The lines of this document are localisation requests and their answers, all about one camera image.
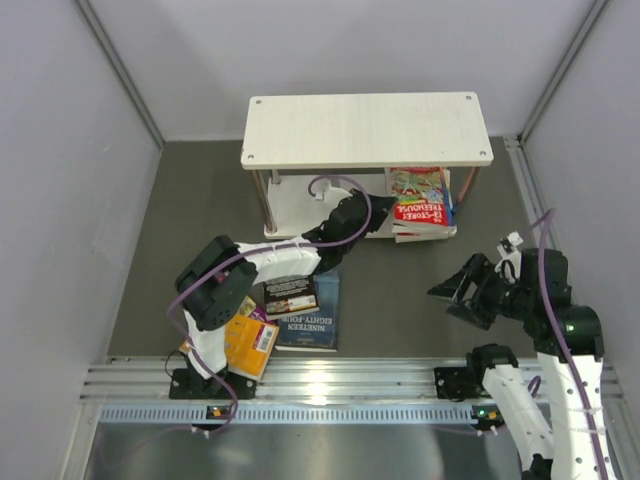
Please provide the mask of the yellow brown paperback book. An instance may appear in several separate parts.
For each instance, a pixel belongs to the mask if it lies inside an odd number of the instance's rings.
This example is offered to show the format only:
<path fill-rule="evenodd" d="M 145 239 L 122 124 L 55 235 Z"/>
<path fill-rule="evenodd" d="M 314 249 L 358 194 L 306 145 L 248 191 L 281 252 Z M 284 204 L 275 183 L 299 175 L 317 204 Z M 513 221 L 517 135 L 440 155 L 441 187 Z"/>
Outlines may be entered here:
<path fill-rule="evenodd" d="M 436 237 L 443 236 L 444 238 L 453 237 L 457 234 L 458 228 L 456 226 L 441 226 L 441 225 L 417 225 L 407 226 L 398 223 L 392 224 L 392 232 L 394 234 L 417 234 L 417 235 L 435 235 Z"/>

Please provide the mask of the red white book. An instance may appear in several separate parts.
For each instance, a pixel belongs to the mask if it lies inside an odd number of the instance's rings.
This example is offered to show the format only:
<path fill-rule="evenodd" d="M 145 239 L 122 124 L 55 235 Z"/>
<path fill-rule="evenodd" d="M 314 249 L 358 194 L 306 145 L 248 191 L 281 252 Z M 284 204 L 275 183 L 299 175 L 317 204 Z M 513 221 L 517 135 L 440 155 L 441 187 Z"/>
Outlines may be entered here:
<path fill-rule="evenodd" d="M 410 242 L 420 242 L 420 241 L 429 241 L 431 237 L 429 235 L 422 234 L 412 234 L 412 233 L 399 233 L 395 235 L 395 241 L 397 243 L 410 243 Z"/>

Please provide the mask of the red treehouse book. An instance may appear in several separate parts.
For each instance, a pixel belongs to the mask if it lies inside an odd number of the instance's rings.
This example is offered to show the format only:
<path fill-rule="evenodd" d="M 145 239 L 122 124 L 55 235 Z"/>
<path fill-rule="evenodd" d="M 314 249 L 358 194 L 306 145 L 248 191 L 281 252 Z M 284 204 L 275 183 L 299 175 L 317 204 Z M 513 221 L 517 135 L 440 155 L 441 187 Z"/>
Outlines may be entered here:
<path fill-rule="evenodd" d="M 408 228 L 449 228 L 449 172 L 441 167 L 395 167 L 387 170 L 388 193 L 396 199 L 393 222 Z"/>

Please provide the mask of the blue Jane Eyre book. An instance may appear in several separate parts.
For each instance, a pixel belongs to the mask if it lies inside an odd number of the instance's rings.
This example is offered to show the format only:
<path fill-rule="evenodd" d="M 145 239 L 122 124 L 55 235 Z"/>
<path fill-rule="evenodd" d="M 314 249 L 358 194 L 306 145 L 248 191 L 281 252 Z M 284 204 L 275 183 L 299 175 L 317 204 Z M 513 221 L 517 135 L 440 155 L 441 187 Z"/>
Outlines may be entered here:
<path fill-rule="evenodd" d="M 449 218 L 449 225 L 451 228 L 455 229 L 456 227 L 456 221 L 455 221 L 455 197 L 454 197 L 454 193 L 453 193 L 453 189 L 452 189 L 452 185 L 451 185 L 451 172 L 450 170 L 445 170 L 445 180 L 446 180 L 446 187 L 447 187 L 447 192 L 448 192 L 448 202 L 449 202 L 449 214 L 448 214 L 448 218 Z"/>

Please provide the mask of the black treehouse book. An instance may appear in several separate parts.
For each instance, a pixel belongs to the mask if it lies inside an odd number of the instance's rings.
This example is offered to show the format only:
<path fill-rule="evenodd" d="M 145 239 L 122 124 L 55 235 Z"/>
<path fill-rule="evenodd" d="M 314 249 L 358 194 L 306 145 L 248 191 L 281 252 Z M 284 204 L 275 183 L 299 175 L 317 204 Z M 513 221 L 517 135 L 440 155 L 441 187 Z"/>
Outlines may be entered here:
<path fill-rule="evenodd" d="M 269 321 L 319 310 L 312 276 L 288 276 L 264 282 L 263 300 Z"/>

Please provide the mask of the dark blue Nineteen Eighty-Four book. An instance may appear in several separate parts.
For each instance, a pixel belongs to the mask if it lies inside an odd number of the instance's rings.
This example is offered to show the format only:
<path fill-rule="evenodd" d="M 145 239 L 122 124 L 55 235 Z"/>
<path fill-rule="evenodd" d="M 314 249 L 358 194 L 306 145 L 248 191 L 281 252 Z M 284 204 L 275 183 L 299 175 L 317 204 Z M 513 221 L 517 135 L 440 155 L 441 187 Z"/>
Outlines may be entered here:
<path fill-rule="evenodd" d="M 319 309 L 279 321 L 278 351 L 338 351 L 340 271 L 334 268 L 314 277 Z"/>

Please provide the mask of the purple treehouse book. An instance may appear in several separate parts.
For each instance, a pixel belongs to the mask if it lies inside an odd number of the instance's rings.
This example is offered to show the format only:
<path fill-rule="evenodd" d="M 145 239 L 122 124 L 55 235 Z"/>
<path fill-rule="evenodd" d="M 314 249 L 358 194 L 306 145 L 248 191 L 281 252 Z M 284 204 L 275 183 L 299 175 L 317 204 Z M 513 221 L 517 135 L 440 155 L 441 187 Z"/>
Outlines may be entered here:
<path fill-rule="evenodd" d="M 252 318 L 265 323 L 270 323 L 264 310 L 250 297 L 246 296 L 237 311 L 243 317 Z"/>

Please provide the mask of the orange yellow book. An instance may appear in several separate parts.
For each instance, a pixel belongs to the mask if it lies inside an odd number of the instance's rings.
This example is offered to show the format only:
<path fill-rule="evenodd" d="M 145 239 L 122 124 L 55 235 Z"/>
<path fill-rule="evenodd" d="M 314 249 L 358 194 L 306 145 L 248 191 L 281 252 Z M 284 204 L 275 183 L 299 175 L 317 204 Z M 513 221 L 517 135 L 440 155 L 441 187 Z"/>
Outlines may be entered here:
<path fill-rule="evenodd" d="M 250 380 L 260 380 L 275 345 L 279 328 L 257 319 L 235 315 L 226 325 L 200 331 L 184 311 L 189 339 L 184 346 L 190 364 L 205 380 L 224 368 Z"/>

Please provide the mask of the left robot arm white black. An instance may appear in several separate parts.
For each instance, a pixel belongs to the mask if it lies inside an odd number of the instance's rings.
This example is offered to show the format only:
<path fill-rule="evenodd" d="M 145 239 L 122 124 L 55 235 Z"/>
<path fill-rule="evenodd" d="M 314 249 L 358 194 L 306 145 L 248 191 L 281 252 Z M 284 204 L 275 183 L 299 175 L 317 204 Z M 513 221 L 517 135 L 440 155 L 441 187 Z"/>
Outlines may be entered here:
<path fill-rule="evenodd" d="M 187 321 L 194 389 L 214 397 L 225 388 L 224 329 L 254 285 L 332 270 L 357 242 L 380 229 L 395 203 L 392 196 L 353 188 L 321 224 L 289 240 L 245 244 L 215 237 L 176 279 L 177 298 L 168 310 L 172 317 L 180 309 Z"/>

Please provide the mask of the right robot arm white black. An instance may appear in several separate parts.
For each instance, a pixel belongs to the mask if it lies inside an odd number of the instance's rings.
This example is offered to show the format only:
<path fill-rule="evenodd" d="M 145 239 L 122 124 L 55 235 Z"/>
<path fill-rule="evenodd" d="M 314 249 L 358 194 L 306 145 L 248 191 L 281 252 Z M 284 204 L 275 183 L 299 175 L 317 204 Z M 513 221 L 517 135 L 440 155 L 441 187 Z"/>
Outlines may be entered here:
<path fill-rule="evenodd" d="M 566 256 L 543 246 L 524 248 L 513 232 L 492 263 L 473 254 L 433 286 L 449 315 L 481 330 L 498 317 L 519 321 L 533 342 L 550 408 L 543 415 L 513 351 L 487 344 L 466 356 L 466 382 L 491 398 L 518 450 L 524 479 L 613 479 L 602 412 L 604 339 L 597 313 L 572 300 Z"/>

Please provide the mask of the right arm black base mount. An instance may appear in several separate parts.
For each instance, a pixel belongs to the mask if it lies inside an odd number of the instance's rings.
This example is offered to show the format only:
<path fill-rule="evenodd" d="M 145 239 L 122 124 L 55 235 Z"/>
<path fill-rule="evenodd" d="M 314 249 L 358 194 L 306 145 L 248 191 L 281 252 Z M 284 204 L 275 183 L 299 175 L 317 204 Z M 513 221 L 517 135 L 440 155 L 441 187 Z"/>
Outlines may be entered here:
<path fill-rule="evenodd" d="M 490 398 L 479 376 L 467 367 L 437 367 L 434 369 L 434 379 L 439 399 L 463 402 Z"/>

